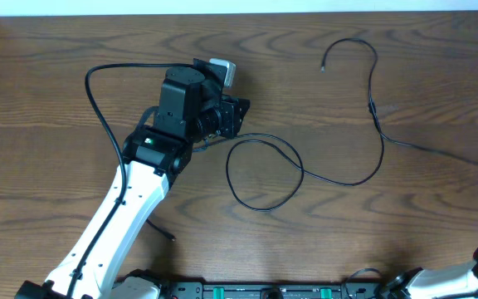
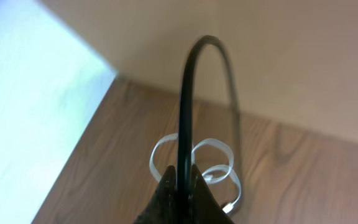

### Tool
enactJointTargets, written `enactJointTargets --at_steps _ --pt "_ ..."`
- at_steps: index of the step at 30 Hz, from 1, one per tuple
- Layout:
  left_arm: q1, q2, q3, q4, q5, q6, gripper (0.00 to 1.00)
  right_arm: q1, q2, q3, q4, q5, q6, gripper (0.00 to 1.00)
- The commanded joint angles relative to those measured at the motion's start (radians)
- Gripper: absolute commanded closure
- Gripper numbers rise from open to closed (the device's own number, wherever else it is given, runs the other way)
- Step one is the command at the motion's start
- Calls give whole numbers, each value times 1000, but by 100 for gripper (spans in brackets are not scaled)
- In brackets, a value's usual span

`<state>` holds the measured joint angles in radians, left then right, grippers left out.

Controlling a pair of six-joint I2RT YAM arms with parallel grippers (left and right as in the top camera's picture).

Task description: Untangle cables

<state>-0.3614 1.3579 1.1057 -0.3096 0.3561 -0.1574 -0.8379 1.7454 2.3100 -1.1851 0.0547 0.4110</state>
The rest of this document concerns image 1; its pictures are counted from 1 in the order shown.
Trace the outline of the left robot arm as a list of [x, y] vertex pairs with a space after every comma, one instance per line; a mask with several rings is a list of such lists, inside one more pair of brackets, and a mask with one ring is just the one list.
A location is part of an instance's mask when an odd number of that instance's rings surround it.
[[18, 298], [109, 297], [135, 238], [190, 162], [194, 144], [237, 136], [250, 102], [224, 94], [234, 63], [196, 59], [164, 69], [159, 104], [114, 145], [114, 181], [80, 239], [42, 284], [25, 281]]

